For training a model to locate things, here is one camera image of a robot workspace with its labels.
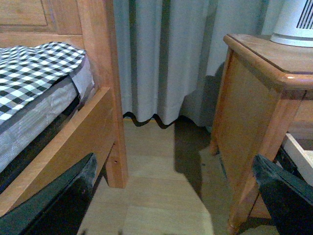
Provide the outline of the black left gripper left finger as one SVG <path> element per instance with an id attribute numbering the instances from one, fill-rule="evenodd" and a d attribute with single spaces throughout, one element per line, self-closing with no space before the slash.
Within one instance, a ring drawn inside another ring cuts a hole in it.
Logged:
<path id="1" fill-rule="evenodd" d="M 94 153 L 0 218 L 2 235 L 75 235 L 92 198 Z"/>

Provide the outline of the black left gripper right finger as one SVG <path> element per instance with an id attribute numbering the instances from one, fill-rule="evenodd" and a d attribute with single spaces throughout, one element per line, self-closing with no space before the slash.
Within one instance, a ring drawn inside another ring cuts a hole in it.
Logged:
<path id="1" fill-rule="evenodd" d="M 311 235 L 313 187 L 259 154 L 252 171 L 278 233 Z"/>

